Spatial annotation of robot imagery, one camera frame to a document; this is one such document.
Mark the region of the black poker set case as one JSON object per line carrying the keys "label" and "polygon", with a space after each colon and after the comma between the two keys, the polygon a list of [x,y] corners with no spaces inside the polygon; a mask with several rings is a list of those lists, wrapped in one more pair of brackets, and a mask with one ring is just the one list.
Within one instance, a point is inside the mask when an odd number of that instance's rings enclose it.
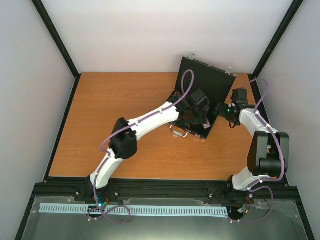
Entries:
{"label": "black poker set case", "polygon": [[176,106],[179,116],[188,109],[209,105],[207,117],[210,127],[203,128],[202,125],[180,126],[179,117],[170,124],[198,138],[207,139],[218,117],[214,115],[214,110],[218,103],[225,102],[236,77],[237,75],[233,73],[231,67],[228,70],[219,69],[196,60],[193,53],[187,57],[184,56],[181,60],[174,90],[168,100],[176,101],[189,90],[186,97]]}

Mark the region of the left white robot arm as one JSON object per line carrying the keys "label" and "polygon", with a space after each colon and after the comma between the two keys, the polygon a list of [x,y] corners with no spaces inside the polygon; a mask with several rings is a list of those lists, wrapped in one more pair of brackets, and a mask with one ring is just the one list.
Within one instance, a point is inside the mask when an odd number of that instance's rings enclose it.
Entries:
{"label": "left white robot arm", "polygon": [[138,141],[146,134],[169,123],[187,128],[208,123],[210,100],[201,90],[192,94],[173,94],[163,105],[140,117],[118,119],[111,135],[101,144],[105,156],[89,176],[86,195],[92,201],[103,198],[104,187],[119,165],[138,151]]}

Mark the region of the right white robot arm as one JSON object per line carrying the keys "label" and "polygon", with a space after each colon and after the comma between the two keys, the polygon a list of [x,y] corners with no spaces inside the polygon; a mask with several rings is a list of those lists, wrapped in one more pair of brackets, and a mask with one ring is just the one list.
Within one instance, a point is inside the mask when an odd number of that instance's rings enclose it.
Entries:
{"label": "right white robot arm", "polygon": [[247,97],[245,88],[234,89],[231,103],[219,103],[214,111],[215,115],[228,121],[231,129],[242,125],[252,136],[247,166],[230,177],[236,191],[250,191],[257,184],[281,181],[289,161],[289,135],[273,128],[258,108],[249,104]]}

